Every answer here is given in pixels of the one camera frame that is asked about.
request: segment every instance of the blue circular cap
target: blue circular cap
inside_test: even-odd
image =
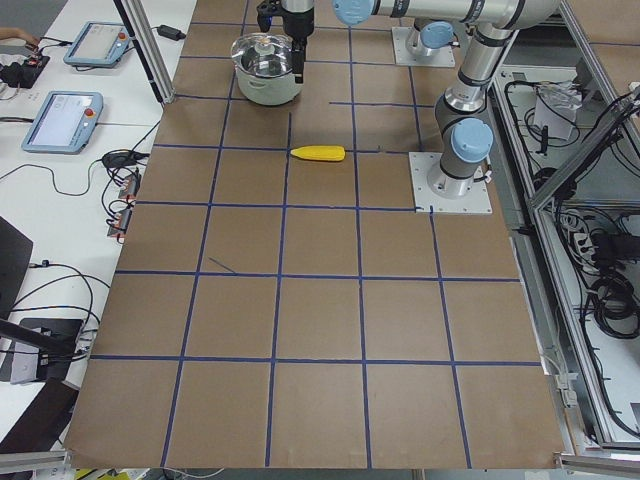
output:
[[[350,27],[368,20],[373,13],[375,0],[333,0],[333,12]]]
[[[453,151],[466,163],[480,163],[491,151],[493,132],[482,120],[465,118],[451,134]]]
[[[427,48],[442,48],[453,40],[453,25],[449,22],[433,22],[420,32],[420,40]]]

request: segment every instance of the blue tablet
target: blue tablet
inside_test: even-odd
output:
[[[77,67],[111,68],[129,47],[129,33],[121,23],[87,22],[64,56]]]
[[[22,149],[34,153],[78,153],[87,144],[102,113],[97,92],[49,92]]]

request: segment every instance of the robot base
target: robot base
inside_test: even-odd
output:
[[[413,198],[416,211],[419,213],[454,213],[463,215],[490,215],[491,201],[484,182],[474,183],[469,193],[457,200],[449,200],[436,194],[427,183],[427,174],[431,167],[440,161],[441,153],[411,152],[409,164],[411,166],[411,181],[413,183]],[[478,167],[476,177],[482,176],[482,169]]]
[[[456,60],[453,57],[453,49],[451,47],[443,47],[435,55],[429,57],[415,56],[407,50],[407,37],[413,30],[413,27],[393,27],[391,29],[393,37],[393,50],[396,54],[396,64],[408,67],[438,67],[453,68],[456,66]]]

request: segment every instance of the metal pot lid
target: metal pot lid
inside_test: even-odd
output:
[[[245,35],[233,43],[231,59],[249,75],[281,77],[291,71],[291,40],[283,35]]]

